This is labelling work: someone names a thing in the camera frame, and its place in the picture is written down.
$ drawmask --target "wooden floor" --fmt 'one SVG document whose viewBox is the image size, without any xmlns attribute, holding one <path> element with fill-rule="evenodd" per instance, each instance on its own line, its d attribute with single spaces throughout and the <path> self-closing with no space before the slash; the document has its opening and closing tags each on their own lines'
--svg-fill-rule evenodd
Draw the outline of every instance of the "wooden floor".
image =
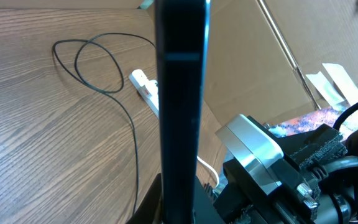
<svg viewBox="0 0 358 224">
<path fill-rule="evenodd" d="M 0 223 L 125 223 L 135 196 L 131 126 L 123 110 L 67 75 L 52 45 L 127 32 L 154 39 L 141 10 L 0 10 Z M 139 203 L 160 172 L 158 119 L 127 79 L 140 68 L 156 78 L 155 50 L 132 37 L 102 37 L 125 74 L 115 97 L 134 119 L 139 145 Z M 58 53 L 73 70 L 80 44 Z M 92 84 L 117 89 L 117 68 L 101 49 L 85 48 L 80 70 Z M 220 170 L 220 128 L 204 104 L 199 155 Z M 214 183 L 201 165 L 198 177 Z"/>
</svg>

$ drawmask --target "cardboard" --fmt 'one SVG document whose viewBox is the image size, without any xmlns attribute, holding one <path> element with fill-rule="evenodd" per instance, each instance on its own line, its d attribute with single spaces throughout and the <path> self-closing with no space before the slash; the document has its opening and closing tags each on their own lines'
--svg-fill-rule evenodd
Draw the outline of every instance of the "cardboard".
<svg viewBox="0 0 358 224">
<path fill-rule="evenodd" d="M 0 9 L 136 9 L 143 0 L 0 0 Z"/>
<path fill-rule="evenodd" d="M 266 0 L 266 3 L 303 73 L 322 71 L 332 83 L 322 63 L 338 63 L 358 87 L 356 1 Z"/>
<path fill-rule="evenodd" d="M 272 124 L 313 111 L 256 0 L 214 0 L 204 98 L 221 124 L 236 114 Z"/>
</svg>

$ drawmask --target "white power strip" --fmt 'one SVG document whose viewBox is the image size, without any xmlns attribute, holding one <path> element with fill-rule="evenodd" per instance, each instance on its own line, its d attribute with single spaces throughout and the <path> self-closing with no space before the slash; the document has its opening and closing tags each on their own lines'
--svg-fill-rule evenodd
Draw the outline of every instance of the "white power strip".
<svg viewBox="0 0 358 224">
<path fill-rule="evenodd" d="M 144 72 L 140 69 L 134 70 L 129 75 L 129 80 L 134 84 L 136 90 L 146 101 L 148 106 L 152 109 L 154 114 L 159 119 L 160 107 L 158 105 L 158 83 L 156 80 L 149 80 Z M 197 156 L 197 160 L 212 171 L 216 178 L 216 186 L 219 185 L 219 176 L 212 166 L 207 164 L 204 160 Z"/>
</svg>

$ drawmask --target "silver metal device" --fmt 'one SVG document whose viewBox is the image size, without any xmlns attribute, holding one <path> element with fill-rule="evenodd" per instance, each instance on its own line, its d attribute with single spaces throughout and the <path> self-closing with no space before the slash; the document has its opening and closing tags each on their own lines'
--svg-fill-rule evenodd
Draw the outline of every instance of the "silver metal device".
<svg viewBox="0 0 358 224">
<path fill-rule="evenodd" d="M 282 159 L 284 153 L 272 138 L 248 118 L 237 115 L 216 135 L 266 195 L 281 186 L 270 166 Z"/>
</svg>

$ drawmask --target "black pole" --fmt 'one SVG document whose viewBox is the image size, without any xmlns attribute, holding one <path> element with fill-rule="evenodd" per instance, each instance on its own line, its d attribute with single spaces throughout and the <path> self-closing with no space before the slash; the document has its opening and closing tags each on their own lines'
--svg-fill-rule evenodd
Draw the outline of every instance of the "black pole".
<svg viewBox="0 0 358 224">
<path fill-rule="evenodd" d="M 191 223 L 209 0 L 156 0 L 163 222 Z"/>
</svg>

